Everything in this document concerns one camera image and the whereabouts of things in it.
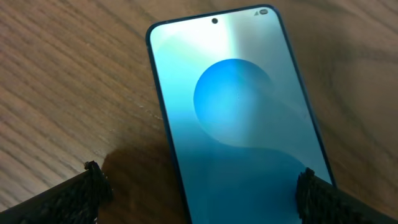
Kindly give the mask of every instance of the wooden surface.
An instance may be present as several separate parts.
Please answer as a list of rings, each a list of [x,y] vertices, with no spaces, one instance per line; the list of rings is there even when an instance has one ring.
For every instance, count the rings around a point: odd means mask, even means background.
[[[238,0],[0,1],[0,210],[95,160],[102,223],[184,223],[144,36]],[[398,2],[279,0],[338,186],[398,218]]]

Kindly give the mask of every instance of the wooden table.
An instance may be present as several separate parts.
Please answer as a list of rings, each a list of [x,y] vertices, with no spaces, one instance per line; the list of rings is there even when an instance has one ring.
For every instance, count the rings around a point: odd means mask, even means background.
[[[95,160],[105,223],[184,223],[144,36],[260,0],[0,1],[0,210]],[[398,2],[275,0],[338,186],[398,218]]]

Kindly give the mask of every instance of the phone bezel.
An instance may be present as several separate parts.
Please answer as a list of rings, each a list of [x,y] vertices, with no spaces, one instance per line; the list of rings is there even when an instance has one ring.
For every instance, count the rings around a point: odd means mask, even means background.
[[[259,5],[255,5],[255,6],[241,7],[241,8],[238,8],[238,9],[230,9],[230,10],[225,10],[225,11],[218,11],[218,12],[211,12],[211,13],[206,13],[206,14],[199,14],[199,15],[195,15],[195,16],[188,16],[188,17],[183,17],[183,18],[178,18],[178,19],[171,19],[171,20],[168,20],[168,21],[161,21],[161,22],[157,22],[155,24],[152,24],[148,28],[147,33],[146,33],[146,45],[147,45],[147,50],[148,50],[148,54],[149,54],[150,65],[152,67],[152,73],[154,75],[154,81],[155,81],[157,96],[159,98],[160,110],[161,110],[162,116],[163,116],[164,126],[165,126],[165,130],[166,130],[166,136],[167,136],[167,140],[168,140],[169,146],[170,146],[172,162],[173,162],[175,171],[177,173],[178,186],[179,186],[179,189],[180,189],[180,195],[181,195],[181,198],[182,198],[182,201],[183,201],[183,207],[184,207],[184,210],[185,210],[185,215],[187,217],[188,223],[192,223],[191,214],[189,212],[187,196],[185,194],[185,189],[184,189],[183,182],[182,182],[182,176],[181,176],[181,172],[180,172],[180,167],[178,165],[177,155],[175,153],[174,142],[173,142],[173,138],[172,138],[172,135],[171,135],[171,130],[170,130],[170,125],[169,125],[167,112],[166,112],[166,109],[165,109],[165,103],[164,103],[164,99],[163,99],[163,94],[162,94],[161,89],[160,89],[159,76],[158,76],[157,69],[156,69],[155,58],[154,58],[154,54],[153,54],[153,51],[152,51],[152,46],[150,44],[150,34],[156,27],[164,25],[164,24],[169,24],[169,23],[173,23],[173,22],[187,21],[187,20],[190,20],[190,19],[197,19],[197,18],[207,17],[207,16],[215,16],[215,15],[220,15],[220,14],[225,14],[225,13],[230,13],[230,12],[236,12],[236,11],[243,11],[243,10],[247,10],[247,9],[254,9],[254,8],[257,8],[257,7],[268,7],[270,9],[272,9],[278,16],[278,19],[279,19],[279,22],[280,22],[280,25],[282,27],[282,31],[283,31],[283,34],[284,34],[284,37],[285,37],[285,41],[286,41],[286,44],[287,44],[287,46],[289,48],[290,56],[292,58],[292,61],[293,61],[293,64],[294,64],[294,68],[295,68],[296,74],[298,76],[298,80],[300,82],[301,89],[302,89],[303,94],[304,94],[305,102],[306,102],[307,108],[308,108],[308,110],[310,112],[310,116],[311,116],[311,120],[312,120],[312,123],[313,123],[313,127],[315,129],[315,133],[317,135],[318,142],[319,142],[319,145],[320,145],[321,150],[322,150],[323,159],[325,160],[325,164],[326,164],[326,167],[328,169],[328,173],[330,175],[331,183],[332,183],[332,185],[334,187],[337,187],[336,186],[336,182],[335,182],[335,178],[334,178],[333,173],[331,171],[331,167],[330,167],[330,163],[329,163],[329,160],[328,160],[328,156],[327,156],[326,151],[325,151],[325,146],[323,144],[323,139],[322,139],[322,136],[320,134],[319,125],[318,125],[315,113],[313,112],[312,105],[311,105],[311,103],[310,103],[310,101],[308,99],[308,93],[307,93],[307,89],[306,89],[306,87],[304,85],[304,80],[303,80],[303,78],[301,76],[301,73],[299,71],[299,68],[297,66],[295,55],[293,53],[292,46],[291,46],[289,38],[287,36],[287,31],[285,29],[285,25],[284,25],[284,23],[282,21],[282,18],[280,16],[279,11],[278,11],[278,9],[276,7],[268,5],[268,4],[259,4]]]

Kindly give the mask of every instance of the blue circle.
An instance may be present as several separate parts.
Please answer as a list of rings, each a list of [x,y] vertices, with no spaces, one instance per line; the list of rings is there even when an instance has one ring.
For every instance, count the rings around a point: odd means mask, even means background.
[[[206,69],[193,96],[195,112],[203,129],[213,138],[228,143],[241,141],[253,129],[256,119],[269,105],[274,86],[267,73],[252,62],[227,59]]]

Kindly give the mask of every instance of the phone screen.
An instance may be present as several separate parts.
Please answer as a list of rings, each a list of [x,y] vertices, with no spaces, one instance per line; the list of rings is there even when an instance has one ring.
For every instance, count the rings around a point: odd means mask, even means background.
[[[299,173],[331,177],[277,12],[166,22],[149,41],[192,223],[300,223]]]

